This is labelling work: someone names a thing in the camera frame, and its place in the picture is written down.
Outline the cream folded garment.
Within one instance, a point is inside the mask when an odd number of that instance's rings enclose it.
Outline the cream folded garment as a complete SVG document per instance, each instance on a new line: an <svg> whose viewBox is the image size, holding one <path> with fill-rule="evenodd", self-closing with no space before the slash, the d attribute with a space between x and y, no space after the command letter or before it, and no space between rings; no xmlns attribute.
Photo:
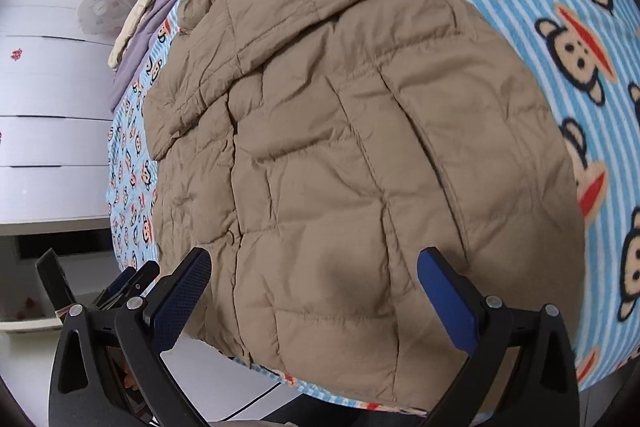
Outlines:
<svg viewBox="0 0 640 427"><path fill-rule="evenodd" d="M107 65L111 70L119 68L122 56L129 46L129 41L137 32L145 14L149 12L156 0L137 0L131 11L128 13L122 29L115 39L114 46L107 59Z"/></svg>

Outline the white round cushion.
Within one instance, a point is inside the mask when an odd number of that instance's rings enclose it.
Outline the white round cushion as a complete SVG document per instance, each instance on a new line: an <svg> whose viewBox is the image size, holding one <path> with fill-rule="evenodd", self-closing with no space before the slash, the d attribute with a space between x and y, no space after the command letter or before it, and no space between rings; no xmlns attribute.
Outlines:
<svg viewBox="0 0 640 427"><path fill-rule="evenodd" d="M88 36L116 38L137 0L82 0L76 14Z"/></svg>

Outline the khaki puffer jacket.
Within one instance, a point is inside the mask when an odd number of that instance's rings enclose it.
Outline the khaki puffer jacket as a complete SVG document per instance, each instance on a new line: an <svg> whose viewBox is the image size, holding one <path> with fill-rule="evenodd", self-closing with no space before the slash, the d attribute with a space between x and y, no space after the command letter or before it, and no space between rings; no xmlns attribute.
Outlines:
<svg viewBox="0 0 640 427"><path fill-rule="evenodd" d="M142 116L160 269L212 259L189 333L347 399L431 410L464 356L416 275L578 329L585 225L533 73L464 0L188 0Z"/></svg>

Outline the white drawer cabinet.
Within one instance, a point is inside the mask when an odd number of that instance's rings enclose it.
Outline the white drawer cabinet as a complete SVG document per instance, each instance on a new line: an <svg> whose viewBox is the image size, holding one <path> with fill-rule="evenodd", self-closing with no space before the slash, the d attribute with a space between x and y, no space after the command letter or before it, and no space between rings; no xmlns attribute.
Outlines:
<svg viewBox="0 0 640 427"><path fill-rule="evenodd" d="M112 46L72 9L2 8L2 234L106 227Z"/></svg>

